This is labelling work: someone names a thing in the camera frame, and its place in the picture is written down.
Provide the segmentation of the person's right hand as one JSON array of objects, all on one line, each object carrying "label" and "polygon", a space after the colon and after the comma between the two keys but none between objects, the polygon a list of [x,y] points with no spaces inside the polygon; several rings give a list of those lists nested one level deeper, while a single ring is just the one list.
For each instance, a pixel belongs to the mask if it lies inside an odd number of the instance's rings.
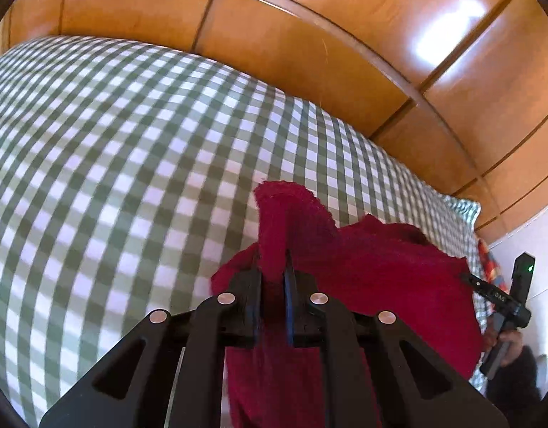
[{"label": "person's right hand", "polygon": [[483,351],[489,353],[498,344],[508,346],[507,352],[500,360],[500,366],[506,367],[513,363],[522,353],[523,339],[519,330],[502,330],[497,332],[493,319],[487,319],[487,328],[483,333]]}]

